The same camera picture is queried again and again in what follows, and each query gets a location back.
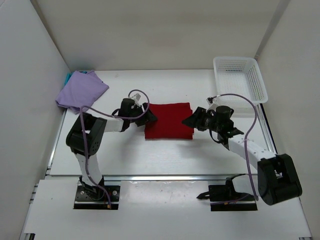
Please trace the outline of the red t shirt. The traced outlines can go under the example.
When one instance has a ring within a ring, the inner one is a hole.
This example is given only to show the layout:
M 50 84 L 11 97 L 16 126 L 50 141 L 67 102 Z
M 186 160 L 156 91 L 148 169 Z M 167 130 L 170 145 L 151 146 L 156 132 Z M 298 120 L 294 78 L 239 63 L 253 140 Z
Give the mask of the red t shirt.
M 145 125 L 146 140 L 192 140 L 194 129 L 182 124 L 193 114 L 188 102 L 170 104 L 150 104 L 149 110 L 157 117 L 156 121 Z

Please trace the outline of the lavender t shirt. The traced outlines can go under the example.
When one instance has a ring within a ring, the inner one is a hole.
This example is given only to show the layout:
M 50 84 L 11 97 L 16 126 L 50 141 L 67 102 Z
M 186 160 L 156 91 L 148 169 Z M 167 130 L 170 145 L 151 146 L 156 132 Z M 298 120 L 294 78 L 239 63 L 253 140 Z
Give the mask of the lavender t shirt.
M 79 114 L 81 107 L 87 111 L 108 89 L 109 86 L 93 70 L 86 73 L 75 71 L 57 95 L 55 103 Z

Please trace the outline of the teal t shirt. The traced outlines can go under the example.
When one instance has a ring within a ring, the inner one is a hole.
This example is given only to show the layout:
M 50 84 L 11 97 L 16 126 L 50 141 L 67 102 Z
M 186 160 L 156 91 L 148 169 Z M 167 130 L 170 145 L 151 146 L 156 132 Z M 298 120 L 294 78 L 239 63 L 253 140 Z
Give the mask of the teal t shirt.
M 82 82 L 87 73 L 88 71 L 74 71 L 74 72 L 68 73 L 64 80 L 64 86 L 68 85 L 69 82 L 71 84 Z

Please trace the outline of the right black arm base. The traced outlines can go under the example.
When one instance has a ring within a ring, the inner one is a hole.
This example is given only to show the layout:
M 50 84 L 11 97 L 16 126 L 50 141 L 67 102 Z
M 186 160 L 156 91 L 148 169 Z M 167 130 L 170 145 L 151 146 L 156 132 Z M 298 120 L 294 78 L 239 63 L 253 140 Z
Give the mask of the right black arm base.
M 252 194 L 238 192 L 233 180 L 245 174 L 236 174 L 225 179 L 224 185 L 209 185 L 208 191 L 200 193 L 198 200 L 209 200 L 211 212 L 250 212 L 257 211 L 256 200 Z

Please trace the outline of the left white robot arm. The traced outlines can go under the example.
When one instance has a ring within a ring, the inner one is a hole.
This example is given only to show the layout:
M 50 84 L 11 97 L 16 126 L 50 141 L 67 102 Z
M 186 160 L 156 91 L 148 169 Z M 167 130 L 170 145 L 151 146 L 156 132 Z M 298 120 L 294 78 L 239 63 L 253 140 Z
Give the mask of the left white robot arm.
M 97 152 L 105 133 L 126 131 L 131 124 L 138 127 L 157 121 L 150 110 L 150 103 L 140 104 L 136 96 L 124 98 L 120 108 L 104 117 L 90 113 L 79 114 L 66 137 L 66 145 L 78 159 L 81 185 L 93 200 L 105 194 L 104 177 L 99 169 Z

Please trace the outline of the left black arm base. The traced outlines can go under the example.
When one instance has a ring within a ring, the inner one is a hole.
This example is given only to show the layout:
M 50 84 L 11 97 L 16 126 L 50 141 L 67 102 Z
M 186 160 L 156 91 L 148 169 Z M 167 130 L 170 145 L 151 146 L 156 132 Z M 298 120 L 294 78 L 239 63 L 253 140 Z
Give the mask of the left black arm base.
M 120 185 L 104 185 L 109 199 L 101 188 L 91 187 L 80 180 L 74 197 L 75 210 L 118 210 L 120 201 Z

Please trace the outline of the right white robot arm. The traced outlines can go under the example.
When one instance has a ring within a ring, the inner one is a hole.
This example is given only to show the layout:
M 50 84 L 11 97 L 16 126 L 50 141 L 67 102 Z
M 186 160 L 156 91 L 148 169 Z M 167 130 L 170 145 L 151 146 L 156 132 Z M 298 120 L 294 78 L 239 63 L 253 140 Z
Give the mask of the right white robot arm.
M 257 190 L 262 200 L 269 206 L 298 198 L 303 189 L 293 163 L 288 154 L 276 154 L 257 145 L 234 126 L 231 116 L 234 110 L 228 106 L 218 106 L 216 110 L 198 107 L 182 121 L 183 125 L 199 131 L 217 133 L 217 142 L 227 150 L 239 155 L 257 170 Z

